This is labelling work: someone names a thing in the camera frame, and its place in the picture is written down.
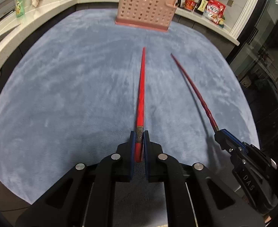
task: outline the red can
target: red can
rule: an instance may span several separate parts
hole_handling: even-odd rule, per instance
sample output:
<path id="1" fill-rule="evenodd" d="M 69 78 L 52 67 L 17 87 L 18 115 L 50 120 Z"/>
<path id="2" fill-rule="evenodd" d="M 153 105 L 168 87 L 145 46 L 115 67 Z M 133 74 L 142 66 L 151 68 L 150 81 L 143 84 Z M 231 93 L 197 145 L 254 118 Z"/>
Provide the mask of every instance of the red can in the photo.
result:
<path id="1" fill-rule="evenodd" d="M 192 0 L 185 0 L 183 8 L 193 11 L 196 5 L 197 3 Z"/>

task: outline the dish soap bottle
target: dish soap bottle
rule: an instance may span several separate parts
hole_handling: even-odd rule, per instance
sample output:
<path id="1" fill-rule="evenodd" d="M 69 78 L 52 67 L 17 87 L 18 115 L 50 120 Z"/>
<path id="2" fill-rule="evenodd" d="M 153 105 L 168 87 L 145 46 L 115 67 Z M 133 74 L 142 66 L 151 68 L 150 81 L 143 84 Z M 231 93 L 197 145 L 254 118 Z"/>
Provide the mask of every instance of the dish soap bottle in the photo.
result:
<path id="1" fill-rule="evenodd" d="M 208 0 L 199 0 L 194 11 L 198 14 L 203 15 L 207 4 Z"/>
<path id="2" fill-rule="evenodd" d="M 17 0 L 16 1 L 16 14 L 17 14 L 17 18 L 24 15 L 23 0 Z"/>

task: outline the pink basket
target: pink basket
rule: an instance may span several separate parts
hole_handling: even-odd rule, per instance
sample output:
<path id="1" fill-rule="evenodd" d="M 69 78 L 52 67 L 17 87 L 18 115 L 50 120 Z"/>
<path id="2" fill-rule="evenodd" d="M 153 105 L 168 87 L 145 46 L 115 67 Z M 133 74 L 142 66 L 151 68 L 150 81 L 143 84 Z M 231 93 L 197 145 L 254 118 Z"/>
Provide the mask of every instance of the pink basket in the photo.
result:
<path id="1" fill-rule="evenodd" d="M 177 0 L 119 0 L 117 25 L 167 31 Z"/>

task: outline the red chopstick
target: red chopstick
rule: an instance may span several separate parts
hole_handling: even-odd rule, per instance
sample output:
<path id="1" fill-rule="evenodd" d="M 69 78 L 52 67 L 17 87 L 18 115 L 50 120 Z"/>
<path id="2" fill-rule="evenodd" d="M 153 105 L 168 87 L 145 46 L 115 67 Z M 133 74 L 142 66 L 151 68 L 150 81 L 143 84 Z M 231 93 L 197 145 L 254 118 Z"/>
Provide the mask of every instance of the red chopstick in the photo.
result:
<path id="1" fill-rule="evenodd" d="M 208 106 L 206 105 L 205 101 L 203 100 L 202 95 L 200 94 L 200 92 L 198 91 L 197 87 L 195 86 L 194 82 L 190 79 L 190 77 L 188 76 L 187 72 L 185 71 L 185 69 L 181 66 L 180 62 L 176 59 L 176 57 L 171 53 L 170 54 L 172 56 L 172 58 L 175 60 L 177 66 L 181 69 L 181 71 L 183 72 L 183 74 L 185 75 L 185 77 L 187 78 L 187 80 L 189 81 L 190 85 L 192 86 L 192 88 L 194 89 L 194 92 L 196 93 L 198 99 L 201 102 L 201 105 L 203 106 L 206 115 L 208 116 L 208 119 L 210 120 L 211 126 L 214 130 L 214 132 L 218 131 L 219 128 L 217 126 L 216 121 L 214 120 L 211 111 L 208 109 Z"/>
<path id="2" fill-rule="evenodd" d="M 142 51 L 141 73 L 139 82 L 138 113 L 136 124 L 135 162 L 142 161 L 143 151 L 143 126 L 144 126 L 144 91 L 145 91 L 145 47 Z"/>

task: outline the green bottle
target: green bottle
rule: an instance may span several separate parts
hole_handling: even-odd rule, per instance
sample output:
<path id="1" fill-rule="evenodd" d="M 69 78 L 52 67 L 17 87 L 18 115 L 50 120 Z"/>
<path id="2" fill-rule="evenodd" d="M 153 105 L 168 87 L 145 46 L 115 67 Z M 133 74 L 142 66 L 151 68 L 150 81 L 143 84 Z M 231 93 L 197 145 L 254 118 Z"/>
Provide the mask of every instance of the green bottle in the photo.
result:
<path id="1" fill-rule="evenodd" d="M 16 1 L 16 14 L 17 14 L 17 18 L 24 15 L 23 0 L 17 0 Z"/>

